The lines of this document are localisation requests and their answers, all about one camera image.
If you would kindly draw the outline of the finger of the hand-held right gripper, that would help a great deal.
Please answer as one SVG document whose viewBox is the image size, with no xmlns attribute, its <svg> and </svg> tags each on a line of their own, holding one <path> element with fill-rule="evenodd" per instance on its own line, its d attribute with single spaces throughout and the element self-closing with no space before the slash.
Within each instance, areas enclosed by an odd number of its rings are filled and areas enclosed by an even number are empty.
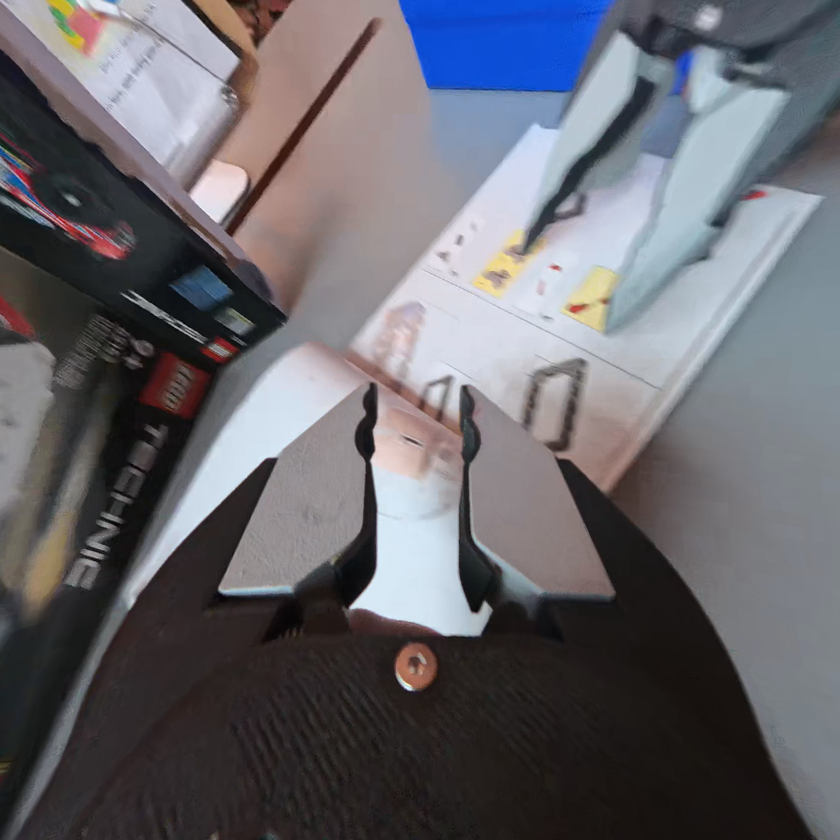
<svg viewBox="0 0 840 840">
<path fill-rule="evenodd" d="M 651 214 L 617 270 L 605 333 L 635 319 L 680 270 L 707 254 L 715 221 L 735 197 L 791 93 L 724 77 L 724 51 L 694 51 L 690 120 L 657 187 Z"/>
<path fill-rule="evenodd" d="M 676 55 L 643 49 L 616 30 L 584 75 L 561 117 L 523 236 L 527 254 L 568 217 L 572 197 L 617 185 L 641 151 L 644 126 L 671 92 Z"/>
</svg>

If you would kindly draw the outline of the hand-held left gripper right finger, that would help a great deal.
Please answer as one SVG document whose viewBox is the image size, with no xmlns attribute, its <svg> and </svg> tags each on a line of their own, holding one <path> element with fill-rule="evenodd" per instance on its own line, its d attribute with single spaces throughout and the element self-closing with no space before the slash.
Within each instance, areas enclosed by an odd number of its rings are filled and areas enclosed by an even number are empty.
<svg viewBox="0 0 840 840">
<path fill-rule="evenodd" d="M 477 613 L 610 603 L 615 587 L 557 458 L 474 386 L 460 389 L 458 576 Z"/>
</svg>

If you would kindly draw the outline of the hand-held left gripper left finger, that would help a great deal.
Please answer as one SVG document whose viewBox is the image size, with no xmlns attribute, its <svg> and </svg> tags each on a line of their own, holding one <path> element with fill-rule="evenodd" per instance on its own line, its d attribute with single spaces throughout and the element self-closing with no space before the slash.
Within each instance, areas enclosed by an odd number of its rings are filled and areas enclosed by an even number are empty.
<svg viewBox="0 0 840 840">
<path fill-rule="evenodd" d="M 353 604 L 376 566 L 377 387 L 361 385 L 276 458 L 218 586 L 226 597 L 325 587 Z"/>
</svg>

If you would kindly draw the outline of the lego instruction booklet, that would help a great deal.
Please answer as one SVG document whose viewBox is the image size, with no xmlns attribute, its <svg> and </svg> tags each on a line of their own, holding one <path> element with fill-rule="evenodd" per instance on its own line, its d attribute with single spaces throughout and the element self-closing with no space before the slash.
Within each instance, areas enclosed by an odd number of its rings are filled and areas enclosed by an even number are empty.
<svg viewBox="0 0 840 840">
<path fill-rule="evenodd" d="M 478 635 L 458 575 L 459 397 L 474 386 L 557 459 L 611 490 L 676 406 L 819 204 L 761 187 L 740 202 L 710 256 L 683 270 L 636 321 L 601 327 L 614 269 L 652 208 L 670 160 L 643 153 L 622 184 L 594 193 L 515 280 L 479 270 L 519 235 L 556 129 L 531 126 L 347 350 L 300 343 L 273 361 L 211 445 L 185 500 L 131 573 L 134 604 L 174 551 L 250 472 L 357 387 L 378 382 L 373 475 L 379 507 L 372 583 L 355 606 Z"/>
</svg>

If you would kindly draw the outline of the black lego set box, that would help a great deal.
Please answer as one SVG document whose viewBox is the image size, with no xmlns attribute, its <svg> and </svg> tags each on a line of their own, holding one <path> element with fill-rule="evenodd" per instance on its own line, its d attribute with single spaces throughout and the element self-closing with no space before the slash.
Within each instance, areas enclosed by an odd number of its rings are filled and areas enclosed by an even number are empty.
<svg viewBox="0 0 840 840">
<path fill-rule="evenodd" d="M 2 829 L 224 367 L 287 316 L 1 69 Z"/>
</svg>

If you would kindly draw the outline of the blue plastic bin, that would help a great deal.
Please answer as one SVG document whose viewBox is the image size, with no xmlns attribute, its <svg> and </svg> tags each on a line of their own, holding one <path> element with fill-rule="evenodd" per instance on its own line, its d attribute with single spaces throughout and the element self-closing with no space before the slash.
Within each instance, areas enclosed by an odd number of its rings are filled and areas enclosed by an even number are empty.
<svg viewBox="0 0 840 840">
<path fill-rule="evenodd" d="M 614 45 L 606 1 L 404 1 L 399 3 L 430 88 L 632 93 L 637 79 L 681 92 L 692 55 L 670 63 L 628 37 Z"/>
</svg>

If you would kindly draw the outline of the task instruction sheet on stand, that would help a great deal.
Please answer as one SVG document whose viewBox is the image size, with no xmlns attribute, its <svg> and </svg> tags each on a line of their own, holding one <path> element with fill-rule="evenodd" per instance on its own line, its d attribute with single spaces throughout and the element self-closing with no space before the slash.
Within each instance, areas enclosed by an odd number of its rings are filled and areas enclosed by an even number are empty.
<svg viewBox="0 0 840 840">
<path fill-rule="evenodd" d="M 249 185 L 244 166 L 223 163 L 219 154 L 221 146 L 245 115 L 258 62 L 248 31 L 228 2 L 187 3 L 195 6 L 201 18 L 221 35 L 225 44 L 235 47 L 240 56 L 239 68 L 231 81 L 239 100 L 233 127 L 220 141 L 200 175 L 187 185 L 176 181 L 3 5 L 2 53 L 24 72 L 64 120 L 87 139 L 100 143 L 114 163 L 164 193 L 187 193 L 205 215 L 221 224 L 245 197 Z"/>
</svg>

